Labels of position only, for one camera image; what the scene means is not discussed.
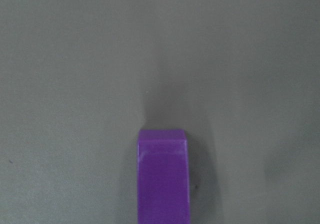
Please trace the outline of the purple trapezoid block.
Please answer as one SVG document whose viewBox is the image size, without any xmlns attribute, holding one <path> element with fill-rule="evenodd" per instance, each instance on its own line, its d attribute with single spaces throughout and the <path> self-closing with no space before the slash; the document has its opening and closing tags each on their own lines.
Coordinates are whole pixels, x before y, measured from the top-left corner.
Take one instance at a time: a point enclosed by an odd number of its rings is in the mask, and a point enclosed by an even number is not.
<svg viewBox="0 0 320 224">
<path fill-rule="evenodd" d="M 182 129 L 144 129 L 138 135 L 138 223 L 190 223 L 185 132 Z"/>
</svg>

